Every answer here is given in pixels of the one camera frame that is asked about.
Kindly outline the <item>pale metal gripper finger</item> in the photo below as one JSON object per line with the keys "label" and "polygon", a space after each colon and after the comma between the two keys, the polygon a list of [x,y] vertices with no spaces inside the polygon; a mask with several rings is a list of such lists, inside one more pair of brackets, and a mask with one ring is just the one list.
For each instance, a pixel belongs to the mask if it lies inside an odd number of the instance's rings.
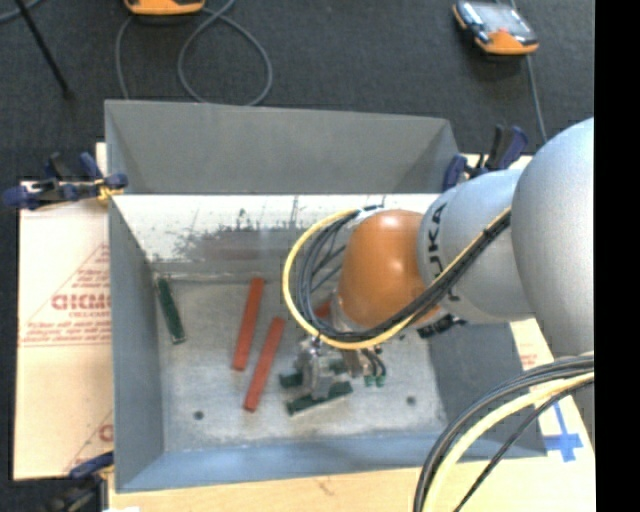
{"label": "pale metal gripper finger", "polygon": [[336,376],[320,375],[312,387],[313,401],[328,401],[346,394],[346,382]]}
{"label": "pale metal gripper finger", "polygon": [[317,386],[320,376],[320,356],[317,349],[305,349],[298,354],[297,367],[302,386]]}

